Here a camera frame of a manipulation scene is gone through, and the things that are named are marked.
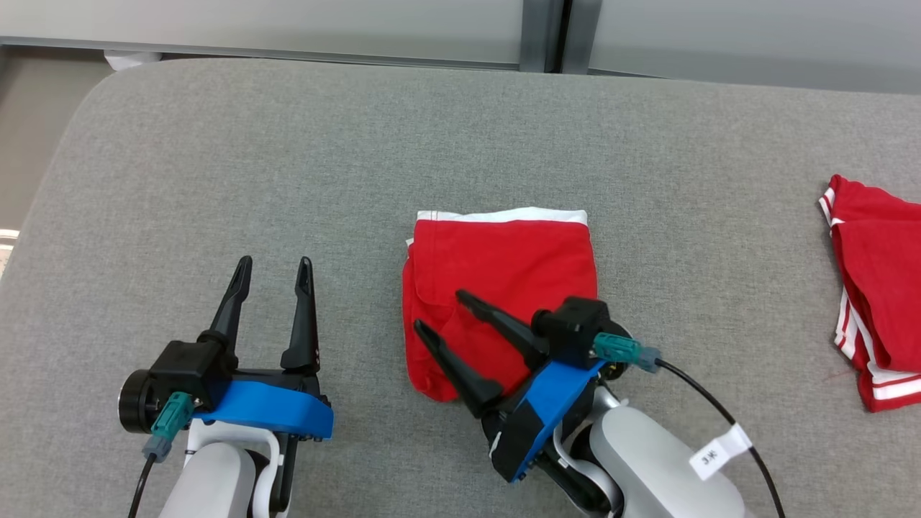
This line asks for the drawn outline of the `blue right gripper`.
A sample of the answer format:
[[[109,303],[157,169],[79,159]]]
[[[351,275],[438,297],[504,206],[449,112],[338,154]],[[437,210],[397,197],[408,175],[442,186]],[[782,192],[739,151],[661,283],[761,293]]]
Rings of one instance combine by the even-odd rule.
[[[456,291],[456,297],[477,320],[489,324],[513,345],[530,371],[538,370],[549,360],[546,340],[536,335],[529,324],[470,291]],[[493,409],[504,391],[498,381],[477,373],[422,320],[414,322],[414,331],[464,406],[475,419],[481,419],[493,469],[510,484],[526,473],[553,430],[605,366],[604,360],[592,361],[589,368],[550,361],[527,380],[524,391],[511,401],[509,411]]]

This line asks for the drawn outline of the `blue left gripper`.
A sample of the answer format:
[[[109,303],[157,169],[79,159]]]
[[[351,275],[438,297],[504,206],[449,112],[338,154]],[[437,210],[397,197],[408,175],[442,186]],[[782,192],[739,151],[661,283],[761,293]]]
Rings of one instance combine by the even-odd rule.
[[[235,354],[242,305],[249,296],[253,259],[240,257],[200,343],[220,344]],[[283,351],[281,367],[290,373],[246,373],[230,381],[227,393],[213,411],[196,410],[194,419],[257,427],[299,438],[332,439],[335,427],[328,397],[320,391],[316,374],[320,369],[318,322],[312,260],[303,256],[297,266],[296,308],[289,347]]]

